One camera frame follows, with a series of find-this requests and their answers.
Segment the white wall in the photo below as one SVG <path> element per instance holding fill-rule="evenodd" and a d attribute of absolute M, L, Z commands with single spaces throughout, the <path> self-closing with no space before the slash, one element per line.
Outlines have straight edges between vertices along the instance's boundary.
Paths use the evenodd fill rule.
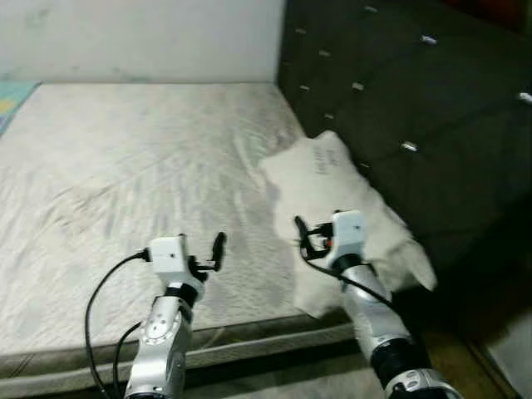
<path fill-rule="evenodd" d="M 506 332 L 488 350 L 523 399 L 532 399 L 532 310 L 507 325 Z"/>
<path fill-rule="evenodd" d="M 0 79 L 273 81 L 284 0 L 4 0 Z"/>

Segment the white mattress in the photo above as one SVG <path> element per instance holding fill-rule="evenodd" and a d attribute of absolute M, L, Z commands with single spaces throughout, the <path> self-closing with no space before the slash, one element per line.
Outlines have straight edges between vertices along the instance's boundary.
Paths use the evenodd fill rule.
<path fill-rule="evenodd" d="M 302 135 L 272 84 L 40 86 L 0 138 L 0 357 L 83 347 L 101 277 L 178 233 L 200 259 L 218 231 L 229 237 L 194 329 L 299 315 L 257 164 Z M 125 266 L 95 302 L 94 345 L 159 291 L 149 264 Z"/>

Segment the headboard button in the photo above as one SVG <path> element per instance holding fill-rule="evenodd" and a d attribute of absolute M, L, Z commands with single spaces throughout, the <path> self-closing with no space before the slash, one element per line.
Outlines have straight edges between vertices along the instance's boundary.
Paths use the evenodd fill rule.
<path fill-rule="evenodd" d="M 358 91 L 364 91 L 364 85 L 358 81 L 354 81 L 351 84 L 351 88 Z"/>
<path fill-rule="evenodd" d="M 417 144 L 416 143 L 412 143 L 411 141 L 403 141 L 401 143 L 401 148 L 403 150 L 407 150 L 407 151 L 410 151 L 410 152 L 417 152 L 419 150 L 417 148 Z"/>
<path fill-rule="evenodd" d="M 379 12 L 379 10 L 374 8 L 373 6 L 364 6 L 364 11 L 371 12 L 373 14 Z"/>
<path fill-rule="evenodd" d="M 438 44 L 437 39 L 435 39 L 434 37 L 427 36 L 427 35 L 422 35 L 420 40 L 422 43 L 428 44 L 429 46 L 435 46 L 436 44 Z"/>
<path fill-rule="evenodd" d="M 532 106 L 532 95 L 529 93 L 523 91 L 522 93 L 519 93 L 517 99 L 523 101 L 528 106 Z"/>

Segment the bed frame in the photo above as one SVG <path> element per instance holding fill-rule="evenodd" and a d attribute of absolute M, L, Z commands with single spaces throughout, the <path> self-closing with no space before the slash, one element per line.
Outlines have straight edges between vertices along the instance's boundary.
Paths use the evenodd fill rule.
<path fill-rule="evenodd" d="M 288 0 L 278 85 L 308 136 L 342 137 L 440 290 L 532 242 L 530 48 L 434 0 Z"/>

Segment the silver robot arm segment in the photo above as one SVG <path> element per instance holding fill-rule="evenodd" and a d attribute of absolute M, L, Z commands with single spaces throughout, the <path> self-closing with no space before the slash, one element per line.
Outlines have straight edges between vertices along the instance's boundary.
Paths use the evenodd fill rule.
<path fill-rule="evenodd" d="M 344 307 L 353 321 L 356 339 L 386 398 L 461 398 L 431 368 L 424 348 L 415 342 L 396 312 L 391 293 L 379 281 L 372 266 L 363 262 L 366 228 L 362 214 L 337 212 L 331 223 L 320 224 L 310 231 L 300 217 L 296 217 L 295 223 L 304 259 L 314 268 L 341 280 Z M 313 247 L 312 236 L 325 238 L 322 249 Z M 324 265 L 317 267 L 310 262 L 314 259 L 324 259 Z"/>
<path fill-rule="evenodd" d="M 192 307 L 204 295 L 205 271 L 221 268 L 225 240 L 225 234 L 218 234 L 206 265 L 199 265 L 195 257 L 188 256 L 183 234 L 150 243 L 150 260 L 165 285 L 165 293 L 155 298 L 141 325 L 139 352 L 126 386 L 126 399 L 182 397 Z"/>

